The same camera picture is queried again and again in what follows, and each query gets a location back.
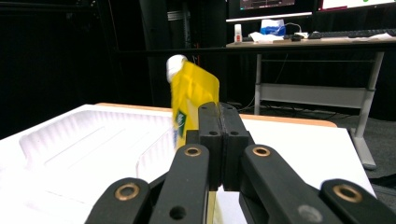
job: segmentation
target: computer monitor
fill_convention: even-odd
[[[396,5],[396,0],[320,0],[318,11],[341,11],[348,9],[386,7]]]
[[[317,0],[228,0],[227,22],[311,16]]]

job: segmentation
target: black keyboard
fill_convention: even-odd
[[[308,36],[308,39],[321,38],[337,38],[337,37],[370,37],[373,35],[389,34],[396,36],[396,28],[394,29],[377,29],[377,30],[359,30],[359,31],[332,31],[332,32],[314,32]]]

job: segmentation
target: desk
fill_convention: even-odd
[[[369,148],[363,138],[364,129],[369,116],[370,107],[375,94],[375,84],[381,68],[384,50],[394,49],[396,37],[378,40],[354,40],[354,39],[333,39],[333,40],[308,40],[302,41],[279,41],[274,44],[255,44],[253,42],[232,43],[228,44],[230,49],[260,49],[262,52],[257,54],[256,68],[256,87],[254,114],[260,113],[260,101],[279,101],[290,103],[301,103],[311,105],[330,105],[350,108],[359,108],[360,120],[357,128],[351,129],[351,138],[361,159],[361,163],[366,169],[374,170],[375,161],[370,153]],[[289,50],[301,51],[314,50],[370,50],[375,51],[375,58],[366,88],[336,88],[336,87],[318,87],[302,85],[282,85],[262,83],[262,53],[267,50],[279,51]]]
[[[144,124],[145,116],[150,125]],[[347,130],[329,121],[241,117],[255,143],[273,147],[312,187],[319,189],[324,180],[343,178],[375,195]],[[137,176],[135,166],[148,147],[161,143],[165,148],[163,142],[173,141],[172,135],[164,135],[170,120],[168,108],[83,105],[3,139],[0,208],[10,212],[0,216],[0,222],[82,223],[111,183]],[[34,150],[39,154],[30,157]],[[171,161],[169,155],[159,155],[160,160]],[[166,164],[152,164],[166,171]],[[224,223],[244,223],[226,220],[235,219],[236,214],[243,219],[236,210],[235,193],[220,190],[218,195]]]

